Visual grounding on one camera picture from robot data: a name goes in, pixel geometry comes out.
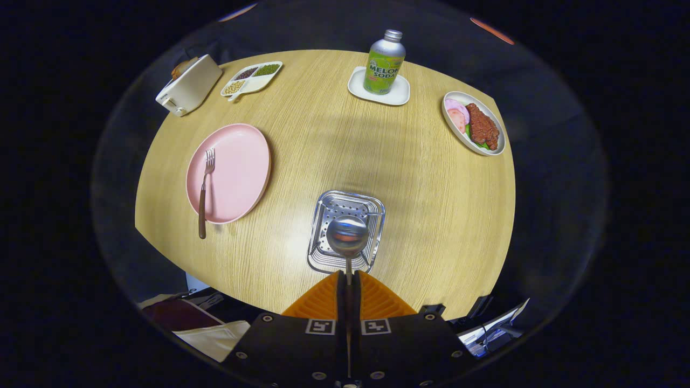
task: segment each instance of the metal spoon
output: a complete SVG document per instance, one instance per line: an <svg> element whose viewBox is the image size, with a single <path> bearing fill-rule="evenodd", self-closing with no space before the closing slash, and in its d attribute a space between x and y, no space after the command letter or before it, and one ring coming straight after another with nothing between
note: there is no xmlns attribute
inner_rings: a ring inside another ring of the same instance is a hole
<svg viewBox="0 0 690 388"><path fill-rule="evenodd" d="M347 288L345 293L345 327L347 330L347 376L351 375L352 365L352 321L353 321L353 290L352 290L352 259L362 252L369 239L369 230L364 221L353 215L341 215L328 225L326 239L331 248L345 257L345 276Z"/></svg>
<svg viewBox="0 0 690 388"><path fill-rule="evenodd" d="M326 239L331 248L345 257L345 275L348 286L352 284L352 259L362 252L369 239L369 230L354 215L341 215L328 225Z"/></svg>

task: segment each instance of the toaster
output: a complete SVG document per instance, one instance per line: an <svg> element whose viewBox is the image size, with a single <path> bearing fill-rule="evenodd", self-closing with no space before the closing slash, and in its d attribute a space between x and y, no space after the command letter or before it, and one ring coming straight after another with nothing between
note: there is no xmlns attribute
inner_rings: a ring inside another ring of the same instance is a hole
<svg viewBox="0 0 690 388"><path fill-rule="evenodd" d="M177 79L171 79L156 96L156 101L176 116L196 109L223 74L223 70L206 54Z"/></svg>

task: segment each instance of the bottle cap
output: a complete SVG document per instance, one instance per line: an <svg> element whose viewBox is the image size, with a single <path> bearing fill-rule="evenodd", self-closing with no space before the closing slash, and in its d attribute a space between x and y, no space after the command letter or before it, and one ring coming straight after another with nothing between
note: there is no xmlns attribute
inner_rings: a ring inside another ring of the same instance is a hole
<svg viewBox="0 0 690 388"><path fill-rule="evenodd" d="M386 30L384 39L392 42L399 42L402 39L402 32L398 30Z"/></svg>

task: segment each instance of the meat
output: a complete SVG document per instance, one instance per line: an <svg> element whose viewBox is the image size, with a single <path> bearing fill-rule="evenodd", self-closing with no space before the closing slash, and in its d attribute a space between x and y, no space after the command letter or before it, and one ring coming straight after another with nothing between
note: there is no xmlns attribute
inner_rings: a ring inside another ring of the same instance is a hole
<svg viewBox="0 0 690 388"><path fill-rule="evenodd" d="M496 124L485 115L475 104L469 104L467 111L470 112L470 130L472 141L482 144L486 142L492 151L498 147L498 128Z"/></svg>

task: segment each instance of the pink plate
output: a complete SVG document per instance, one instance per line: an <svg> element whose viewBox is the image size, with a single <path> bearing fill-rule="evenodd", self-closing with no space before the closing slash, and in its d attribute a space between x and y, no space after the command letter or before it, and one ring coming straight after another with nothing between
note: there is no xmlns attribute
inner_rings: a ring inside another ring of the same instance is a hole
<svg viewBox="0 0 690 388"><path fill-rule="evenodd" d="M270 173L268 143L249 124L231 124L210 134L187 168L187 198L197 214L209 148L215 148L216 165L206 177L206 220L227 224L249 213L264 194Z"/></svg>

